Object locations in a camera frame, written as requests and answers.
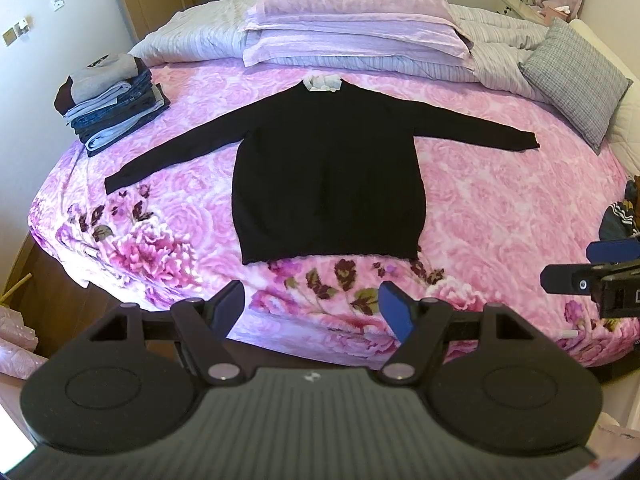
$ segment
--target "light switch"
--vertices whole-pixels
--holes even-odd
[[[62,7],[65,6],[65,0],[52,0],[51,1],[51,8],[53,10],[58,10]]]
[[[4,44],[6,46],[11,45],[15,40],[18,39],[18,35],[15,33],[13,27],[10,28],[2,35],[2,39],[4,40]]]

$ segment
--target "pile of clothes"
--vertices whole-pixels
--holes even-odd
[[[88,156],[140,129],[169,105],[160,85],[151,82],[151,71],[131,54],[109,54],[73,73],[54,102]]]

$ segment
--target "wooden floor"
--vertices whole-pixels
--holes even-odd
[[[92,283],[88,288],[79,286],[66,274],[60,263],[37,244],[26,260],[22,275],[28,272],[33,277],[10,298],[9,305],[22,313],[26,326],[36,331],[40,340],[36,353],[44,357],[51,357],[65,343],[120,304],[113,296]],[[260,366],[335,367],[230,339],[226,339],[224,345],[247,372]],[[171,343],[157,342],[148,346],[162,355],[175,357]]]

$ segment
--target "mattress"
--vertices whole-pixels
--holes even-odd
[[[549,296],[539,279],[547,264],[586,261],[603,212],[622,196],[623,170],[607,145],[596,156],[552,108],[479,84],[340,72],[363,88],[533,131],[541,145],[511,153],[416,138],[428,211],[414,261],[341,255],[243,266],[231,217],[237,145],[105,195],[104,177],[126,162],[310,72],[335,73],[270,64],[246,69],[235,59],[157,67],[154,82],[171,109],[92,158],[75,142],[33,202],[34,238],[76,282],[150,310],[209,298],[241,280],[246,307],[231,338],[337,364],[378,368],[398,346],[378,312],[384,280],[460,310],[503,302],[584,365],[632,349],[638,320],[601,320],[588,298]],[[352,171],[372,163],[354,160]],[[449,355],[473,348],[456,343]]]

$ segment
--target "bed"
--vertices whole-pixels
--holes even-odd
[[[150,56],[164,49],[160,62],[172,60],[181,44],[182,59],[191,61],[152,69],[170,109],[91,158],[75,142],[47,177],[31,207],[31,233],[76,282],[162,310],[181,299],[210,298],[241,280],[246,306],[230,338],[342,365],[379,368],[398,346],[378,308],[385,280],[414,298],[441,298],[460,310],[505,303],[585,366],[615,361],[633,348],[637,319],[600,319],[588,298],[550,296],[540,287],[547,264],[586,261],[605,209],[620,200],[626,182],[607,141],[596,155],[517,70],[546,29],[452,6],[476,42],[471,78],[433,66],[427,69],[435,72],[418,77],[415,65],[404,62],[393,73],[382,69],[396,65],[357,66],[373,72],[336,68],[333,61],[325,68],[296,66],[309,63],[299,59],[248,68],[235,59],[246,36],[229,24],[255,1],[224,0],[216,9],[207,4],[179,13],[158,31],[172,40],[151,35],[137,46]],[[213,52],[207,36],[213,10],[230,42],[226,50]],[[199,56],[224,59],[196,61]],[[237,145],[105,194],[105,177],[149,149],[308,75],[336,73],[362,88],[535,132],[541,147],[513,153],[416,137],[427,215],[418,259],[411,261],[345,254],[242,265],[231,216]],[[353,171],[360,164],[372,161],[354,160]],[[473,348],[456,343],[449,357]]]

